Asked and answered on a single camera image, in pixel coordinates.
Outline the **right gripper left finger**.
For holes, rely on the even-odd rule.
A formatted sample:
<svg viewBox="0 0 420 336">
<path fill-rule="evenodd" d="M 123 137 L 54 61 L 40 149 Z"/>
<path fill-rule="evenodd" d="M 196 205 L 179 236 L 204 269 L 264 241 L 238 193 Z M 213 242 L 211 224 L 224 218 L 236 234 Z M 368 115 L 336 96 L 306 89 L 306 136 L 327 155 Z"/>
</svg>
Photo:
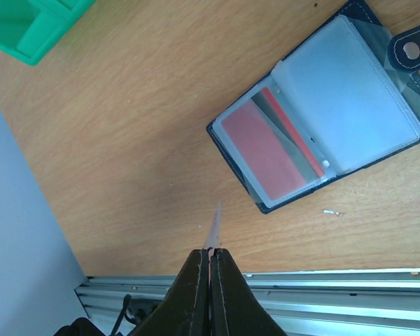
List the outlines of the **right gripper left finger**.
<svg viewBox="0 0 420 336">
<path fill-rule="evenodd" d="M 133 335 L 209 335 L 209 254 L 190 252 L 163 301 Z"/>
</svg>

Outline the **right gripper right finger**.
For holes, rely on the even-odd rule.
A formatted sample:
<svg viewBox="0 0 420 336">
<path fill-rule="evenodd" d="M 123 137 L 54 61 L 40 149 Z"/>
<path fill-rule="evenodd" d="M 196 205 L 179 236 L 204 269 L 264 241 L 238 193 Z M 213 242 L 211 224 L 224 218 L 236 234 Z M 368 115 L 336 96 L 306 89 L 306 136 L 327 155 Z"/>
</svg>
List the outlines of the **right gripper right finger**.
<svg viewBox="0 0 420 336">
<path fill-rule="evenodd" d="M 212 335 L 286 334 L 256 300 L 227 249 L 215 250 L 210 269 Z"/>
</svg>

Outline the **red backed card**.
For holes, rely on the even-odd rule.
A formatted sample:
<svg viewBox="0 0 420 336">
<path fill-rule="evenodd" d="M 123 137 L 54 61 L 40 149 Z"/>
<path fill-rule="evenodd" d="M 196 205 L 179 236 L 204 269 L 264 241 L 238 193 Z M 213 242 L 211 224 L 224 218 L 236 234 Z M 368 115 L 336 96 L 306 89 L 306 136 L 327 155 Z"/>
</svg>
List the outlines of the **red backed card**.
<svg viewBox="0 0 420 336">
<path fill-rule="evenodd" d="M 328 173 L 273 91 L 263 87 L 213 125 L 260 201 L 272 208 L 324 182 Z"/>
</svg>

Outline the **dark blue card holder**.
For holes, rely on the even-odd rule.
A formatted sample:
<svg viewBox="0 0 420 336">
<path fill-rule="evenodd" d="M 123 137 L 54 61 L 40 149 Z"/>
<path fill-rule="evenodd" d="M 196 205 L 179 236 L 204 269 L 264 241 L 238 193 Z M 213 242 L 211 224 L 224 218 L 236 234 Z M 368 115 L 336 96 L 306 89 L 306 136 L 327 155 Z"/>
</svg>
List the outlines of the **dark blue card holder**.
<svg viewBox="0 0 420 336">
<path fill-rule="evenodd" d="M 270 88 L 316 148 L 327 179 L 272 208 L 206 130 L 259 210 L 268 214 L 420 143 L 420 25 L 393 35 L 364 1 L 348 1 L 224 112 Z"/>
</svg>

